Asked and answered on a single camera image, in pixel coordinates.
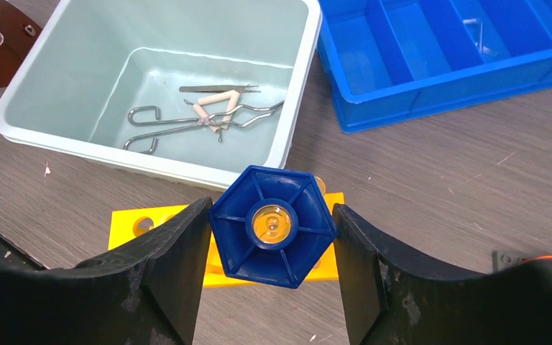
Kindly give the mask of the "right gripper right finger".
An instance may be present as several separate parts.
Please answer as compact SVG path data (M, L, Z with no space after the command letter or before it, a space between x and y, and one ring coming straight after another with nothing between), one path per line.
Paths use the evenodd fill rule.
M484 274L432 257L337 204L351 344L552 344L552 257Z

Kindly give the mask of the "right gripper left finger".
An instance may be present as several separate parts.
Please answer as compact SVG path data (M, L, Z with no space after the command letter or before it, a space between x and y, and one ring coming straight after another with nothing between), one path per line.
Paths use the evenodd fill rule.
M191 344L202 290L146 293L111 279L106 253L70 269L0 262L0 344Z

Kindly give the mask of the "test tube with blue cap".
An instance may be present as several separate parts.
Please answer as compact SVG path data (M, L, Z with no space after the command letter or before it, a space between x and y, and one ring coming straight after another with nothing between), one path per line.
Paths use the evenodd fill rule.
M210 207L227 278L296 289L338 235L315 176L250 165Z

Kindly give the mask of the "metal crucible tongs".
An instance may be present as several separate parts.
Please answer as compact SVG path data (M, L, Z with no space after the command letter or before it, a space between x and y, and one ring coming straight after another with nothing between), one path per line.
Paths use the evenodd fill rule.
M139 106L131 109L127 114L127 121L132 126L150 127L150 126L158 126L158 125L174 125L174 124L183 124L183 123L188 123L188 125L171 127L169 129L163 129L156 132L149 132L149 133L133 136L129 138L127 141L125 141L122 149L129 150L133 143L144 139L151 139L152 141L149 146L149 149L142 151L142 154L153 155L157 150L157 146L159 142L158 137L165 136L168 134L174 134L178 132L184 132L184 131L201 128L201 127L216 127L218 132L222 131L221 127L224 127L225 125L230 125L238 128L245 128L261 119L265 119L271 115L274 115L284 106L284 103L285 103L284 101L281 101L268 107L256 107L256 106L250 106L248 104L243 103L235 106L232 110L229 110L229 111L216 112L212 114L208 114L204 111L202 116L196 116L195 118L168 119L168 120L162 119L161 110L157 106ZM241 109L254 111L257 113L257 115L244 122L234 121L233 115L238 110L241 110ZM155 119L152 121L136 121L134 119L137 113L146 112L146 111L152 111Z

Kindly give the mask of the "white clay triangle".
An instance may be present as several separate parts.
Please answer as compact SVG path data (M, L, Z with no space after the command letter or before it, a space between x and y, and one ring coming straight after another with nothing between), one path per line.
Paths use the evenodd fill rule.
M230 127L232 117L239 105L241 93L228 91L203 96L196 100L184 99L184 103L192 107L198 116L200 124L206 125L218 137L218 142L224 142L224 134Z

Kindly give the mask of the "thin metal tweezers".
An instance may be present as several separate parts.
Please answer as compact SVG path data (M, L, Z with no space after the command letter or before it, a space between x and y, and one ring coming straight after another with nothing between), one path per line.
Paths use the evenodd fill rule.
M253 85L209 85L209 86L180 86L181 93L223 93L236 91L238 93L256 93L257 86Z

